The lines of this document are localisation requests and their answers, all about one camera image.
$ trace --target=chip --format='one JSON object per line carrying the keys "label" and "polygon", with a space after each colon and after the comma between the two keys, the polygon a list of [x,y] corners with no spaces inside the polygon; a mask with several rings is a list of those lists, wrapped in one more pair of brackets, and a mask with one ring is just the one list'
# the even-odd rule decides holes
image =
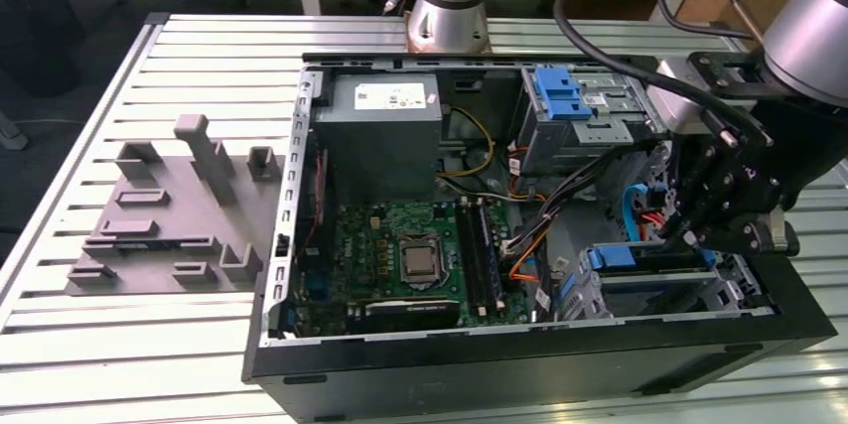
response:
{"label": "chip", "polygon": [[400,241],[400,280],[424,290],[442,279],[442,245],[438,235]]}

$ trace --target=floor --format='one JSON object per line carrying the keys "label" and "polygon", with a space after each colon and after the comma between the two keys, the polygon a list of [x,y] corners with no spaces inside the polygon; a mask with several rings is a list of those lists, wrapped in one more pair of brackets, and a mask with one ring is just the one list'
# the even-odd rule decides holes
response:
{"label": "floor", "polygon": [[[326,15],[376,15],[386,0],[322,0]],[[652,5],[634,0],[571,0],[579,18],[647,18]],[[63,164],[83,123],[126,55],[150,12],[192,14],[302,14],[300,0],[70,0],[86,29],[86,37],[70,46],[82,73],[79,86],[52,98],[32,98],[0,71],[0,111],[12,121],[60,119],[63,122],[24,122],[30,137],[23,151],[0,148],[0,264],[42,200]],[[551,0],[488,0],[491,17],[550,18]]]}

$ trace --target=yellow wire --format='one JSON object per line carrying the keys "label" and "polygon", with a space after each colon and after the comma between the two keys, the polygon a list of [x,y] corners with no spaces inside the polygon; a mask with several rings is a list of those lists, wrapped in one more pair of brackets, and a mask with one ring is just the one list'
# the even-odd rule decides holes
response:
{"label": "yellow wire", "polygon": [[478,118],[475,118],[472,116],[472,114],[468,111],[466,111],[463,108],[458,108],[456,106],[454,106],[452,109],[458,110],[460,112],[460,114],[463,114],[463,116],[466,116],[468,118],[468,120],[472,123],[475,123],[475,126],[478,126],[478,128],[480,128],[480,131],[483,132],[483,135],[487,137],[487,144],[490,145],[490,152],[487,154],[487,160],[475,169],[470,169],[468,171],[454,171],[454,172],[450,172],[450,173],[448,172],[439,173],[436,176],[439,176],[440,178],[462,178],[462,177],[466,177],[466,176],[474,176],[475,174],[480,173],[484,169],[487,169],[490,167],[490,164],[492,164],[492,159],[495,158],[495,141],[492,141],[492,135],[490,134],[490,131],[484,127],[483,123],[480,121],[478,121]]}

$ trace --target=blue plastic latch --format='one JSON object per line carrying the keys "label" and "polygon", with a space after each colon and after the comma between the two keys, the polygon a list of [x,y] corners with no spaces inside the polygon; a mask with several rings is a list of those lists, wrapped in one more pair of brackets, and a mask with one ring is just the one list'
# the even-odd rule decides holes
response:
{"label": "blue plastic latch", "polygon": [[588,263],[592,265],[592,270],[604,268],[604,262],[600,261],[600,255],[595,249],[588,251]]}
{"label": "blue plastic latch", "polygon": [[704,255],[704,261],[707,262],[708,268],[714,268],[716,266],[716,262],[719,261],[719,257],[716,256],[716,253],[711,251],[708,248],[703,248],[702,255]]}
{"label": "blue plastic latch", "polygon": [[635,267],[634,252],[627,245],[600,245],[595,247],[607,267]]}
{"label": "blue plastic latch", "polygon": [[535,87],[547,106],[548,119],[590,119],[592,110],[583,104],[580,85],[567,69],[536,69]]}
{"label": "blue plastic latch", "polygon": [[574,282],[576,281],[578,281],[578,278],[574,276],[574,274],[568,275],[568,279],[562,284],[562,287],[559,287],[559,294],[556,295],[558,302],[563,301],[563,299],[566,298],[566,295],[568,295],[568,291],[571,290],[571,287],[574,287]]}

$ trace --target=slotted aluminum table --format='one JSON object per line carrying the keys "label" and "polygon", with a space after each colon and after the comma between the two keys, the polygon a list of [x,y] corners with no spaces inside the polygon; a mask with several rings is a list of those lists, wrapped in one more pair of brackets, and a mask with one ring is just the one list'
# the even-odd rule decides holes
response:
{"label": "slotted aluminum table", "polygon": [[[615,53],[734,50],[726,40],[643,23],[583,22]],[[0,271],[4,423],[286,423],[240,381],[252,294],[67,297],[66,275],[96,224],[126,140],[188,154],[172,139],[183,113],[211,119],[231,154],[286,152],[304,52],[402,52],[400,20],[184,16],[144,26],[54,185]],[[576,53],[550,21],[492,20],[496,53]],[[848,190],[842,167],[790,215],[795,266],[840,332],[807,353],[762,361],[690,394],[422,416],[384,422],[644,423],[848,420]]]}

